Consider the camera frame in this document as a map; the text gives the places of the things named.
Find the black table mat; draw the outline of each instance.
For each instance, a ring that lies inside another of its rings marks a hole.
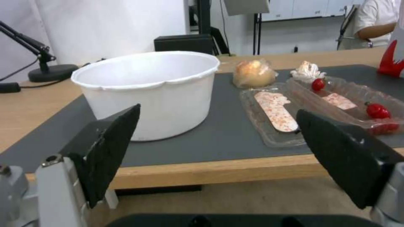
[[[335,76],[404,100],[404,80],[378,76],[364,65],[323,67]],[[286,81],[290,70],[280,70],[277,82]],[[95,120],[86,99],[78,97],[60,112],[0,154],[0,164],[21,166],[34,172],[48,156],[59,152],[88,122]],[[404,136],[380,137],[392,147],[404,147]],[[311,153],[307,146],[270,148],[261,140],[231,84],[231,74],[218,74],[213,86],[209,115],[196,128],[173,138],[152,142],[131,142],[122,167],[208,162]]]

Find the food item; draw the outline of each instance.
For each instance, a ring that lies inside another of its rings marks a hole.
[[[239,88],[256,88],[271,85],[278,73],[266,60],[242,61],[233,73],[233,83]]]
[[[259,92],[254,98],[264,110],[274,128],[280,132],[294,132],[298,129],[297,122],[284,108],[290,103],[288,98],[279,93]]]
[[[398,124],[382,124],[378,125],[376,127],[370,128],[369,132],[372,133],[373,135],[383,135],[383,134],[389,134],[397,131],[399,129]]]
[[[320,72],[316,64],[308,61],[303,61],[296,70],[292,70],[291,75],[293,78],[303,81],[304,83],[312,83],[315,79],[324,78],[326,73]]]
[[[327,101],[329,104],[334,105],[343,110],[357,107],[357,105],[355,105],[349,99],[337,93],[331,93],[328,96],[323,97],[323,99]]]
[[[386,109],[383,105],[378,103],[370,103],[366,102],[365,105],[366,113],[368,113],[369,117],[378,120],[378,119],[385,119],[391,118],[391,113],[388,109]],[[398,130],[398,124],[382,124],[370,129],[370,132],[374,135],[382,135],[392,133]]]
[[[324,83],[323,79],[315,79],[313,81],[313,83],[311,84],[311,88],[314,91],[320,91],[321,89],[323,89],[326,86],[326,84]]]
[[[391,117],[390,112],[383,105],[370,102],[366,102],[365,105],[367,106],[366,112],[368,113],[369,117],[373,119],[384,119]]]

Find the person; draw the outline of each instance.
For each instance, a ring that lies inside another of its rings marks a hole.
[[[370,39],[373,46],[387,45],[398,21],[400,3],[401,0],[365,0],[356,14],[355,36]]]

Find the wooden table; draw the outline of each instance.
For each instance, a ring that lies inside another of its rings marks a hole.
[[[322,53],[220,57],[220,72],[232,72],[237,62],[265,58],[274,69],[296,68],[304,60],[319,66],[364,64],[378,67],[384,48]],[[81,95],[70,80],[20,93],[0,94],[0,151],[17,142]],[[404,148],[396,149],[404,154]],[[282,156],[189,164],[120,168],[112,189],[200,185],[326,175],[314,155]],[[34,180],[33,174],[27,174]]]

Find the plastic food container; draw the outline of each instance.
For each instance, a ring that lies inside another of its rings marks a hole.
[[[311,84],[303,83],[296,79],[286,82],[288,90],[293,91],[293,96],[300,102],[306,103],[316,112],[335,120],[359,125],[374,135],[392,133],[387,132],[386,126],[398,124],[398,129],[393,132],[402,132],[404,128],[404,103],[392,96],[373,90],[367,86],[347,82],[344,79],[326,77],[326,86],[320,92],[313,92]],[[357,107],[342,110],[323,99],[331,93],[337,93],[353,102]],[[365,102],[379,103],[385,106],[391,113],[390,119],[371,119],[366,113]]]
[[[72,74],[95,117],[103,119],[137,103],[133,141],[172,137],[208,115],[219,60],[195,52],[151,52],[100,61]]]
[[[280,132],[273,126],[264,110],[255,99],[255,94],[258,92],[280,93],[288,98],[289,104],[285,104],[284,108],[296,120],[297,111],[306,108],[304,103],[299,99],[295,99],[290,91],[286,89],[284,83],[274,83],[272,86],[256,89],[248,89],[240,92],[240,99],[247,116],[259,132],[264,143],[269,147],[291,147],[305,144],[301,133],[295,132]]]

